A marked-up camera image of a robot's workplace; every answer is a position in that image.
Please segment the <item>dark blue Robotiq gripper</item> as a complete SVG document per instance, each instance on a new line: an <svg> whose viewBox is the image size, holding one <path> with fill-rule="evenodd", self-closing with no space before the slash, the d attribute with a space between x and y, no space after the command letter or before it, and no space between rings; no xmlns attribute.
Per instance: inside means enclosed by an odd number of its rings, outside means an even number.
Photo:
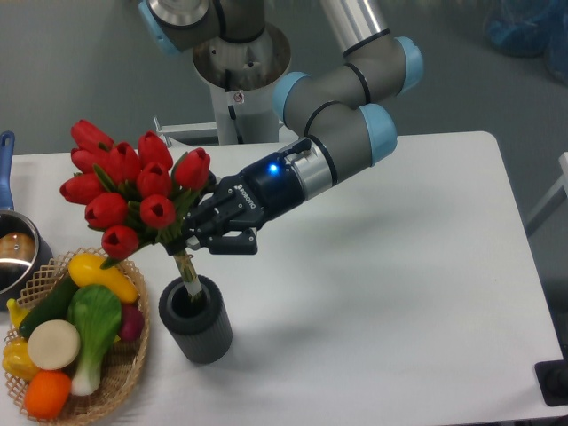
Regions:
<svg viewBox="0 0 568 426"><path fill-rule="evenodd" d="M210 171L200 197L210 193L190 210L184 232L192 235L185 240L188 248L212 255L255 255L254 228L304 202L301 182L281 154L270 154L221 180Z"/></svg>

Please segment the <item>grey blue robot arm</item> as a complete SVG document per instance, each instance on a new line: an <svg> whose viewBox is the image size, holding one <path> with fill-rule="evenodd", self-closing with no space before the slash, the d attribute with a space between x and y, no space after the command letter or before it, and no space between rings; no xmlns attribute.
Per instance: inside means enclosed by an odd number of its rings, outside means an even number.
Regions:
<svg viewBox="0 0 568 426"><path fill-rule="evenodd" d="M397 130L384 99L423 75L419 48L395 37L375 1L325 1L343 64L320 77L289 70L288 39L261 1L143 1L139 12L163 51L191 51L209 86L222 145L297 141L209 186L183 215L170 254L206 248L252 255L268 221L391 154Z"/></svg>

